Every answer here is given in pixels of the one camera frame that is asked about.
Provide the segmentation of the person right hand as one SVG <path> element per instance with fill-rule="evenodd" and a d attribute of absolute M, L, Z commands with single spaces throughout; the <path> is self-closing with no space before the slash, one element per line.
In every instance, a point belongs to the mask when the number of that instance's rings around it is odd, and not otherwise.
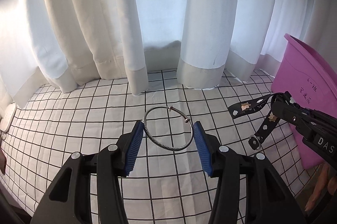
<path fill-rule="evenodd" d="M 318 180 L 316 182 L 316 185 L 314 187 L 314 191 L 311 194 L 311 196 L 309 197 L 304 211 L 308 212 L 310 210 L 312 210 L 317 202 L 317 200 L 319 199 L 322 190 L 324 189 L 324 187 L 327 185 L 328 183 L 328 172 L 330 170 L 330 165 L 328 163 L 324 163 L 323 168 L 320 172 L 320 175 L 318 177 Z"/>

